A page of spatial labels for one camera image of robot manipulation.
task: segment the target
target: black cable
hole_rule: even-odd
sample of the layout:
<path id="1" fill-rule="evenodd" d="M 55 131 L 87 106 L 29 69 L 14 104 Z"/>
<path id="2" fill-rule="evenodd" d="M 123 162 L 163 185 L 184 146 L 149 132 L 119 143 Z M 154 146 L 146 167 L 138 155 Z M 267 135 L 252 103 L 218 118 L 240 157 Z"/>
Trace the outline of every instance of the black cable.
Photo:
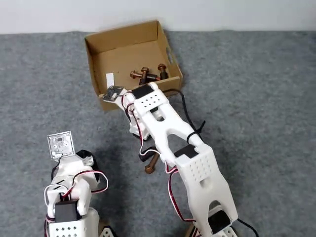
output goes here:
<path id="1" fill-rule="evenodd" d="M 59 158 L 59 160 L 58 160 L 57 165 L 56 165 L 54 168 L 52 168 L 52 170 L 51 170 L 51 180 L 52 180 L 52 181 L 53 181 L 53 178 L 54 178 L 54 172 L 55 172 L 55 170 L 57 169 L 57 167 L 59 166 L 59 164 L 60 164 L 60 158 Z"/>
<path id="2" fill-rule="evenodd" d="M 181 91 L 181 90 L 178 90 L 178 89 L 168 89 L 168 90 L 164 90 L 163 93 L 167 93 L 167 92 L 170 92 L 170 91 L 176 91 L 176 92 L 178 92 L 178 93 L 181 95 L 184 114 L 186 115 L 186 118 L 187 118 L 187 120 L 188 120 L 188 122 L 189 122 L 189 125 L 190 125 L 190 126 L 193 128 L 193 130 L 194 130 L 193 133 L 191 133 L 191 134 L 188 135 L 187 142 L 189 143 L 189 138 L 190 138 L 192 135 L 194 135 L 194 134 L 197 134 L 197 135 L 200 137 L 200 139 L 202 139 L 200 133 L 202 132 L 202 128 L 204 127 L 206 121 L 203 121 L 201 127 L 200 127 L 199 129 L 197 129 L 197 128 L 194 126 L 194 124 L 193 124 L 193 122 L 192 122 L 192 120 L 191 120 L 191 118 L 190 118 L 190 116 L 189 116 L 188 109 L 187 109 L 187 105 L 186 105 L 186 100 L 185 100 L 185 98 L 184 98 L 184 94 L 182 93 L 182 91 Z"/>
<path id="3" fill-rule="evenodd" d="M 256 235 L 256 237 L 259 237 L 259 234 L 258 234 L 258 232 L 256 231 L 256 229 L 255 228 L 253 228 L 251 225 L 249 225 L 248 223 L 246 223 L 246 222 L 244 222 L 243 220 L 241 220 L 241 219 L 237 219 L 240 223 L 242 223 L 243 225 L 245 225 L 245 226 L 247 226 L 248 228 L 250 228 L 254 233 L 255 233 L 255 235 Z"/>

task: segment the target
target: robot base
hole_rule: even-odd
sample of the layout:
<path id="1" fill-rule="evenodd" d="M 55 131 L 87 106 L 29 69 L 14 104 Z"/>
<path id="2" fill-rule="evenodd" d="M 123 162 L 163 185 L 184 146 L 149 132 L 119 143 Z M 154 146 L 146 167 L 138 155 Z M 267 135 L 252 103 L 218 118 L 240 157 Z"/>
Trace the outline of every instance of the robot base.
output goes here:
<path id="1" fill-rule="evenodd" d="M 198 233 L 195 233 L 196 227 L 191 224 L 188 228 L 185 237 L 198 237 L 200 236 Z M 233 227 L 227 227 L 224 230 L 216 233 L 213 237 L 241 237 L 238 232 Z"/>

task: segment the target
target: rusty bolt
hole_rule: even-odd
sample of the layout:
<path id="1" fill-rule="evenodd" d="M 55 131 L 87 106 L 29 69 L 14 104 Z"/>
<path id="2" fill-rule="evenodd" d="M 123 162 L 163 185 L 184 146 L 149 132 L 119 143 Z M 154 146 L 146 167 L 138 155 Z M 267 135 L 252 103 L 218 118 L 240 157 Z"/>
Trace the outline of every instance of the rusty bolt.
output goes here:
<path id="1" fill-rule="evenodd" d="M 161 80 L 169 78 L 169 75 L 166 72 L 166 65 L 164 65 L 163 63 L 160 63 L 158 65 L 158 70 L 160 71 Z"/>
<path id="2" fill-rule="evenodd" d="M 145 166 L 145 172 L 147 174 L 152 174 L 155 171 L 155 165 L 156 165 L 158 159 L 159 159 L 159 154 L 155 153 L 154 157 L 149 162 L 149 164 Z"/>
<path id="3" fill-rule="evenodd" d="M 166 65 L 164 65 L 163 63 L 160 63 L 158 65 L 158 70 L 161 72 L 165 72 L 166 71 Z"/>
<path id="4" fill-rule="evenodd" d="M 149 69 L 146 67 L 143 67 L 141 71 L 143 74 L 142 74 L 142 78 L 139 80 L 139 84 L 143 85 L 143 84 L 146 84 L 146 76 L 147 76 L 147 73 L 149 72 Z"/>
<path id="5" fill-rule="evenodd" d="M 138 72 L 136 72 L 136 71 L 131 71 L 131 72 L 130 72 L 130 77 L 133 78 L 133 79 L 135 79 L 135 78 L 142 78 L 143 75 L 140 74 L 140 73 L 138 73 Z M 147 79 L 148 81 L 160 80 L 160 78 L 157 77 L 157 75 L 151 74 L 151 73 L 147 73 L 147 74 L 146 74 L 146 79 Z"/>

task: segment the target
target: white wire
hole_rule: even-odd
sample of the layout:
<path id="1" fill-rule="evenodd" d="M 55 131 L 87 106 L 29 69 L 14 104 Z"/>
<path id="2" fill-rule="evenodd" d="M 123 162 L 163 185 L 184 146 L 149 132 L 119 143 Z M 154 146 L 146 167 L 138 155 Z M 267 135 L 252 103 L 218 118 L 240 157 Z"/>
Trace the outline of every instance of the white wire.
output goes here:
<path id="1" fill-rule="evenodd" d="M 45 201 L 45 205 L 48 206 L 48 203 L 47 203 L 47 198 L 46 198 L 46 195 L 47 195 L 47 190 L 48 188 L 50 187 L 62 187 L 62 188 L 65 188 L 66 191 L 63 192 L 64 194 L 67 192 L 68 188 L 65 186 L 65 185 L 62 185 L 62 184 L 50 184 L 48 185 L 45 189 L 44 189 L 44 201 Z"/>

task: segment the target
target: white wall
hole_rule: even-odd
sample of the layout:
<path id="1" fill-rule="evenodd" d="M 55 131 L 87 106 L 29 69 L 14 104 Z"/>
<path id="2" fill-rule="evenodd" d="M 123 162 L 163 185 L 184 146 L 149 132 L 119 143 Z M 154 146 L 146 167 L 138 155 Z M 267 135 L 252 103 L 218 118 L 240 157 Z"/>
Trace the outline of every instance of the white wall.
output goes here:
<path id="1" fill-rule="evenodd" d="M 92 32 L 152 19 L 175 31 L 316 30 L 316 0 L 0 0 L 0 34 Z"/>

